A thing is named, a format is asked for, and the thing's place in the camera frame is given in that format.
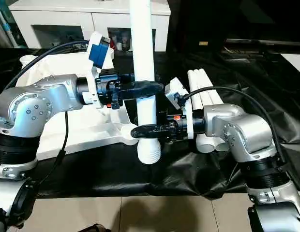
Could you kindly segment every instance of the black cable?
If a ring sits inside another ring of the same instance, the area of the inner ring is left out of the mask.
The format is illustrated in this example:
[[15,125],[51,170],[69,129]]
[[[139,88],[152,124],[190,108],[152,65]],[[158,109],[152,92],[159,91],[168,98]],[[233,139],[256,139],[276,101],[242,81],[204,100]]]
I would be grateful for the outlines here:
[[68,47],[74,44],[88,44],[89,41],[87,40],[82,40],[82,41],[72,41],[69,43],[64,43],[58,46],[55,46],[53,48],[51,48],[50,50],[46,51],[45,53],[41,54],[40,56],[36,57],[34,60],[32,60],[28,65],[26,65],[4,88],[3,91],[5,91],[8,88],[11,88],[14,86],[15,82],[20,78],[20,76],[22,76],[27,70],[29,70],[34,64],[36,64],[38,61],[40,61],[41,59],[43,59],[44,57],[54,54],[56,51],[58,51],[61,48],[64,47]]
[[67,143],[67,139],[68,139],[68,113],[67,111],[65,111],[65,128],[66,128],[66,131],[65,131],[65,138],[64,138],[64,143],[63,143],[63,146],[62,146],[62,149],[59,151],[58,155],[57,155],[57,158],[56,160],[54,161],[54,164],[53,164],[53,167],[52,169],[50,170],[50,172],[39,182],[39,185],[41,185],[44,181],[46,181],[51,175],[52,173],[54,172],[54,170],[59,166],[61,165],[63,159],[64,159],[64,156],[66,154],[66,151],[65,151],[65,147],[66,147],[66,143]]
[[[253,97],[251,97],[250,95],[244,93],[244,92],[241,92],[237,89],[234,89],[234,88],[230,88],[230,87],[224,87],[224,86],[211,86],[211,87],[205,87],[205,88],[200,88],[200,89],[197,89],[195,91],[192,91],[191,93],[189,94],[186,94],[182,97],[180,97],[179,101],[180,101],[180,104],[184,104],[190,97],[192,97],[193,95],[197,94],[197,93],[200,93],[200,92],[204,92],[204,91],[208,91],[208,90],[217,90],[217,89],[220,89],[220,90],[226,90],[226,91],[230,91],[230,92],[234,92],[234,93],[238,93],[242,96],[244,96],[246,99],[248,99],[253,105],[255,105],[256,107],[258,107],[261,112],[263,113],[266,121],[268,122],[269,126],[270,126],[270,129],[271,129],[271,132],[272,132],[272,136],[273,136],[273,140],[274,140],[274,143],[275,143],[275,147],[277,149],[277,152],[279,153],[279,156],[282,160],[283,163],[287,163],[286,162],[286,158],[282,152],[282,149],[280,147],[280,142],[279,142],[279,138],[278,138],[278,135],[277,135],[277,132],[275,130],[275,126],[274,126],[274,123],[270,117],[270,115],[268,114],[268,112],[265,110],[265,108],[257,101],[255,100]],[[297,188],[299,189],[300,191],[300,180],[298,178],[298,176],[294,173],[294,171],[292,170],[291,167],[289,167],[289,169],[287,170],[287,173],[289,174],[290,178],[294,181],[295,185],[297,186]]]

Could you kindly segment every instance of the red label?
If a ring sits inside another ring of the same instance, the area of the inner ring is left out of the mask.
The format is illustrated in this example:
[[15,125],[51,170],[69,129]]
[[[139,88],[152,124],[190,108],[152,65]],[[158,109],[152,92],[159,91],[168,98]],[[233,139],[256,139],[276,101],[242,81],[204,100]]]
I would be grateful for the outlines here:
[[175,115],[174,116],[174,120],[180,120],[180,119],[181,119],[180,115]]

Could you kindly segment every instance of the white shelf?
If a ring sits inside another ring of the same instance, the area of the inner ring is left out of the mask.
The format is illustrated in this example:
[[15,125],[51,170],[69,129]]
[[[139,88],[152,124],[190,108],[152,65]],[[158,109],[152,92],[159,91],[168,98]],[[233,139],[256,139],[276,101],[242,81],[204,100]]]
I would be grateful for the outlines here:
[[[19,0],[11,11],[61,11],[129,14],[129,0]],[[170,15],[167,0],[151,2],[152,15]]]

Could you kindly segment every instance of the table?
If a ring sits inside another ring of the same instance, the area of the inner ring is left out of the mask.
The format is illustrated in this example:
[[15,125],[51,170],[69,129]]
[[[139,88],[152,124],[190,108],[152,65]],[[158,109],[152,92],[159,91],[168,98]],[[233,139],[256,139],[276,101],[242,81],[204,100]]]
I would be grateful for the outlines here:
[[[0,89],[18,72],[18,58],[37,50],[0,49]],[[166,84],[177,76],[188,87],[187,70],[204,68],[215,85],[236,87],[255,97],[270,113],[281,144],[300,176],[300,73],[281,55],[246,54],[154,54],[156,80]],[[115,53],[121,73],[133,71],[130,54]],[[268,97],[267,101],[260,93]],[[255,109],[236,94],[219,92],[224,102]],[[163,94],[157,109],[173,107]],[[136,103],[127,102],[131,121]],[[144,165],[136,146],[115,144],[67,155],[40,189],[41,198],[104,197],[130,195],[202,195],[220,198],[225,192],[245,192],[243,179],[230,153],[198,153],[195,141],[162,144],[162,157]],[[39,162],[33,178],[49,172],[54,159]]]

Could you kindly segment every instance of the white cabinet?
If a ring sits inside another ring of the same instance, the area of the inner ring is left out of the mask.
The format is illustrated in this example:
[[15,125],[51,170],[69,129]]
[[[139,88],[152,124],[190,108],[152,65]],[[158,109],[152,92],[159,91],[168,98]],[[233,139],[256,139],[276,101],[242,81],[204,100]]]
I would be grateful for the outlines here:
[[[9,6],[29,48],[49,48],[88,40],[93,31],[129,31],[129,0],[19,0]],[[170,9],[167,0],[151,2],[155,51],[165,51]]]
[[[129,29],[131,28],[129,14],[98,14],[93,13],[94,28],[104,36],[110,34],[109,29]],[[151,26],[154,36],[154,50],[165,51],[167,43],[169,16],[152,15]]]

